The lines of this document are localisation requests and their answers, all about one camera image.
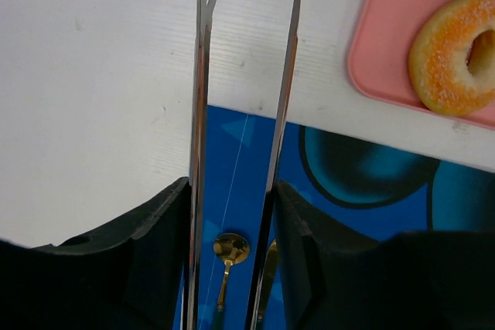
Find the left gripper silver tong left finger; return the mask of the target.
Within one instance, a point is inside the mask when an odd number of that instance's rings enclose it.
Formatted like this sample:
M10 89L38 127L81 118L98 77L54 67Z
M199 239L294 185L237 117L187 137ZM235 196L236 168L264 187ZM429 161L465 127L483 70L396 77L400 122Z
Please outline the left gripper silver tong left finger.
M217 0L196 0L196 38L193 69L193 104L189 153L189 253L184 263L181 328L198 324L200 255L203 235L203 205L206 164L207 105L210 38Z

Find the left gripper silver tong right finger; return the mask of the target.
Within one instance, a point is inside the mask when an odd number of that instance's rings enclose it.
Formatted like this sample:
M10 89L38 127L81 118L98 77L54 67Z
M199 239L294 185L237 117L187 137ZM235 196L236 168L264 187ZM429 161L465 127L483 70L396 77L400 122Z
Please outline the left gripper silver tong right finger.
M275 181L277 179L278 163L287 121L288 103L292 88L292 79L298 45L298 27L301 0L293 0L291 21L288 30L288 40L285 51L285 63L282 83L278 97L278 108L275 119L275 131L272 139L271 155L268 166L268 177L265 187L265 197L261 214L261 224L254 259L253 274L247 306L244 327L248 330L256 328L258 308L262 290L263 270L268 250L268 238L271 228L271 217L275 202Z

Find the large sugared ring donut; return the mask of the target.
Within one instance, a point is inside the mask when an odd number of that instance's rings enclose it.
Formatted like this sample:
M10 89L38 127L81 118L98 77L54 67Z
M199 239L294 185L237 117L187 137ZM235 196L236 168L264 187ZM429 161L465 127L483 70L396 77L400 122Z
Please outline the large sugared ring donut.
M494 0L453 0L422 26L408 75L431 111L461 117L494 100Z

